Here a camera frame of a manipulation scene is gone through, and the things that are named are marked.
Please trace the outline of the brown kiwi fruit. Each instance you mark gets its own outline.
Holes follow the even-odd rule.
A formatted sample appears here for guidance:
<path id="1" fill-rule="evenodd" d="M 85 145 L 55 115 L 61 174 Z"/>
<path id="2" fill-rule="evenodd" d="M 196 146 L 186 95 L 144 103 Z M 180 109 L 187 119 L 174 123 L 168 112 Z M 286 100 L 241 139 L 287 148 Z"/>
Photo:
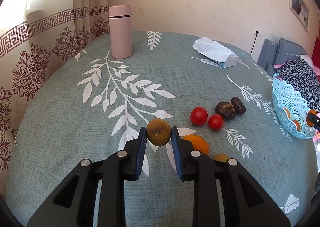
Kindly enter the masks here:
<path id="1" fill-rule="evenodd" d="M 227 154 L 225 154 L 225 153 L 220 153 L 220 154 L 215 155 L 213 157 L 213 160 L 220 161 L 220 162 L 223 162 L 223 163 L 225 163 L 228 159 L 229 159 L 229 156 Z"/>
<path id="2" fill-rule="evenodd" d="M 171 138 L 171 127 L 163 119 L 153 119 L 147 125 L 146 134 L 153 145 L 165 146 Z"/>

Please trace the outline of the large orange persimmon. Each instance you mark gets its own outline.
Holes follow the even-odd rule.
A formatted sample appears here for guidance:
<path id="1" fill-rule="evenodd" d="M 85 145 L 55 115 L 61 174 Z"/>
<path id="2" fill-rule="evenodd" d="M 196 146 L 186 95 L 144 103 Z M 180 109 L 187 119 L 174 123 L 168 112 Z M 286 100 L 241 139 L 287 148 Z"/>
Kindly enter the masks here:
<path id="1" fill-rule="evenodd" d="M 189 134 L 183 136 L 182 139 L 190 141 L 194 147 L 194 150 L 198 150 L 205 155 L 209 155 L 209 145 L 202 137 L 194 134 Z"/>

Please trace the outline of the red tomato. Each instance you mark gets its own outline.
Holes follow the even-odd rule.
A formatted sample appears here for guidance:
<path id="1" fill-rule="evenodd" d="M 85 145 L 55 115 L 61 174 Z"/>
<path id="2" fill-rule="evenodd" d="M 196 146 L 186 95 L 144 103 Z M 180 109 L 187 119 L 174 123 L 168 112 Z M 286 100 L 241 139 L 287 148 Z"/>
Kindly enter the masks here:
<path id="1" fill-rule="evenodd" d="M 219 131 L 223 128 L 223 118 L 220 114 L 213 114 L 208 120 L 208 127 L 211 130 Z"/>
<path id="2" fill-rule="evenodd" d="M 208 119 L 208 112 L 203 107 L 195 107 L 190 114 L 190 120 L 193 125 L 202 126 Z"/>

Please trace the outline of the orange mandarin in basket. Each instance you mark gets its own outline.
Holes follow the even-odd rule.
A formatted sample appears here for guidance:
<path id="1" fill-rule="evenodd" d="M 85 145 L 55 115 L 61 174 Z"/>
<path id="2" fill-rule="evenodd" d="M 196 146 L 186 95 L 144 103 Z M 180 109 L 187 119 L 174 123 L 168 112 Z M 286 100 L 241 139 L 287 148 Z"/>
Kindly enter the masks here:
<path id="1" fill-rule="evenodd" d="M 296 125 L 296 128 L 297 128 L 297 131 L 300 131 L 300 124 L 297 120 L 293 120 L 292 121 L 295 125 Z"/>
<path id="2" fill-rule="evenodd" d="M 284 108 L 284 107 L 283 107 L 283 110 L 286 112 L 287 117 L 288 117 L 289 119 L 291 119 L 290 111 L 289 111 L 287 108 Z"/>

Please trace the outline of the light blue lattice fruit basket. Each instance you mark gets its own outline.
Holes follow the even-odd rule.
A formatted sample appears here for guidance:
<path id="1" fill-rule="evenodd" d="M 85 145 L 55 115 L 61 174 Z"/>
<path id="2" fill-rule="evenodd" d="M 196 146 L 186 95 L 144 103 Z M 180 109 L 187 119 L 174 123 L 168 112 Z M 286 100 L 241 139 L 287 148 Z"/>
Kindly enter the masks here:
<path id="1" fill-rule="evenodd" d="M 306 120 L 311 109 L 307 106 L 306 100 L 300 92 L 294 90 L 291 84 L 275 79 L 272 83 L 272 100 L 276 116 L 285 131 L 293 137 L 303 140 L 312 139 L 315 136 L 316 129 L 309 127 Z M 287 117 L 283 107 L 290 111 L 291 119 Z M 297 131 L 293 120 L 299 122 L 300 131 Z"/>

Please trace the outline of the black white leopard cloth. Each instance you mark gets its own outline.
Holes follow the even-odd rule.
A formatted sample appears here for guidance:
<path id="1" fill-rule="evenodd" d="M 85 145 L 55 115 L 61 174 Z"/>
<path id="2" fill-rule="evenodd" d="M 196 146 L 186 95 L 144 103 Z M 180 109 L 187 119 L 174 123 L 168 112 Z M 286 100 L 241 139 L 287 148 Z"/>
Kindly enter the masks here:
<path id="1" fill-rule="evenodd" d="M 291 60 L 276 68 L 276 73 L 300 92 L 310 109 L 319 112 L 319 80 L 306 61 Z"/>

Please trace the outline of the dark brown fruit back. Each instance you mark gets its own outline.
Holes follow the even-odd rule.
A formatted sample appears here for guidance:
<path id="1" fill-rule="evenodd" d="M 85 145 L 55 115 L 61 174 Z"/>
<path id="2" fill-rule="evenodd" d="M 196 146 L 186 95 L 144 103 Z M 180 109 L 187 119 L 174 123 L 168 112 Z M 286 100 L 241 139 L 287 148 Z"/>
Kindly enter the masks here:
<path id="1" fill-rule="evenodd" d="M 238 97 L 231 99 L 231 104 L 238 115 L 243 115 L 246 112 L 246 107 Z"/>

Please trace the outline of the dark brown fruit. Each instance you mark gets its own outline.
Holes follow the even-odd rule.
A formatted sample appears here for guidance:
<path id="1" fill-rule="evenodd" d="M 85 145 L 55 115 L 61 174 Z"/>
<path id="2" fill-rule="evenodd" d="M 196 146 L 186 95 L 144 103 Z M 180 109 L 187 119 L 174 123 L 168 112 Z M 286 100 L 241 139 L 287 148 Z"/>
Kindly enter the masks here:
<path id="1" fill-rule="evenodd" d="M 238 115 L 243 115 L 246 112 L 246 107 L 238 97 L 231 99 L 231 104 Z"/>
<path id="2" fill-rule="evenodd" d="M 224 121 L 231 121 L 235 118 L 236 112 L 230 102 L 221 101 L 215 107 L 215 113 L 219 114 Z"/>

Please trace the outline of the grey blue cushion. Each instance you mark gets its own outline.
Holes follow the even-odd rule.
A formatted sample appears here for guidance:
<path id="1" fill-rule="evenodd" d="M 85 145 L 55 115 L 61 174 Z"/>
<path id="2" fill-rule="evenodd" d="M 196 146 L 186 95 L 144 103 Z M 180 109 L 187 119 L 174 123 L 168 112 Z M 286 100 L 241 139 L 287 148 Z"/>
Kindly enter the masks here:
<path id="1" fill-rule="evenodd" d="M 274 65 L 284 64 L 288 61 L 299 59 L 300 55 L 306 55 L 305 49 L 297 43 L 280 38 L 276 44 L 269 39 L 264 41 L 258 59 L 258 65 L 271 77 L 276 73 Z"/>

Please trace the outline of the dark brown fruit front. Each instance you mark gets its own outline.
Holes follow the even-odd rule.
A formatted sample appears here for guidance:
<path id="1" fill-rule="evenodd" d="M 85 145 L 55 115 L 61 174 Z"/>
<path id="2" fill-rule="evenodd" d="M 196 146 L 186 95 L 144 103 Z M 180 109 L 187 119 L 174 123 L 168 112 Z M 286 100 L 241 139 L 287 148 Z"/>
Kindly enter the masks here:
<path id="1" fill-rule="evenodd" d="M 219 114 L 224 121 L 231 121 L 235 118 L 236 112 L 230 102 L 221 101 L 215 107 L 215 113 Z"/>

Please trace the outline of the teal leaf-pattern tablecloth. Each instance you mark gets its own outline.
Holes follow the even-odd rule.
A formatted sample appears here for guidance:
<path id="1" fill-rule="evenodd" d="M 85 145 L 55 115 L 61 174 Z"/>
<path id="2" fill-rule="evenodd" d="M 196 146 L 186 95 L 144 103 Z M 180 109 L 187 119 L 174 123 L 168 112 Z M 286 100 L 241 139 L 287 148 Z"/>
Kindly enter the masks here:
<path id="1" fill-rule="evenodd" d="M 135 32 L 116 57 L 109 35 L 29 97 L 10 163 L 6 208 L 20 226 L 318 226 L 317 160 L 305 100 L 227 45 L 222 68 L 196 37 Z"/>

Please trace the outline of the tissue pack with white tissue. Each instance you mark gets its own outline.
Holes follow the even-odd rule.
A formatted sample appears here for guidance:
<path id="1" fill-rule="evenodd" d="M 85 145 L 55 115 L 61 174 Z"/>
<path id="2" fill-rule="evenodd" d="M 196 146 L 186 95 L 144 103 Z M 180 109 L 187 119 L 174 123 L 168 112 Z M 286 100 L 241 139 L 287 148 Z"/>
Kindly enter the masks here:
<path id="1" fill-rule="evenodd" d="M 234 67 L 238 63 L 239 57 L 231 49 L 207 37 L 195 40 L 192 48 L 221 68 Z"/>

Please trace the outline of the pink thermos bottle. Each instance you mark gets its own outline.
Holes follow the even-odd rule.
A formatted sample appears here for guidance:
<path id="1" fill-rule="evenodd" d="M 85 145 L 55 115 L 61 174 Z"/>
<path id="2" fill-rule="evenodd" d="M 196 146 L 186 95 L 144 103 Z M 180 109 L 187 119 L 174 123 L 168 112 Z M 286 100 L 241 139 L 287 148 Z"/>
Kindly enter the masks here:
<path id="1" fill-rule="evenodd" d="M 132 6 L 109 7 L 109 25 L 112 57 L 129 58 L 132 55 Z"/>

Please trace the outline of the beige patterned curtain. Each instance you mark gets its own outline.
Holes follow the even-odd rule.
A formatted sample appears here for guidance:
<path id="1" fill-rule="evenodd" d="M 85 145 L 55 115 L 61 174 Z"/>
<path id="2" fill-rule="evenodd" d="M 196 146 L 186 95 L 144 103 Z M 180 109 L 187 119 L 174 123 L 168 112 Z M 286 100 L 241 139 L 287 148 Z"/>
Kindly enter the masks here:
<path id="1" fill-rule="evenodd" d="M 58 68 L 108 32 L 108 0 L 2 1 L 2 191 L 28 104 Z"/>

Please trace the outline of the white wall socket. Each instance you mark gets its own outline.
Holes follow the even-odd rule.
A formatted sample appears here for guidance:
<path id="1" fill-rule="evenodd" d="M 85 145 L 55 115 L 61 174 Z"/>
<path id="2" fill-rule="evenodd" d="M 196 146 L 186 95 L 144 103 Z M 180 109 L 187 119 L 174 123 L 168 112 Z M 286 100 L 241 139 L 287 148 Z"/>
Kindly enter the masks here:
<path id="1" fill-rule="evenodd" d="M 256 34 L 256 35 L 259 36 L 259 37 L 263 37 L 263 35 L 264 35 L 264 30 L 256 26 L 256 27 L 254 28 L 254 30 L 253 30 L 253 33 Z"/>

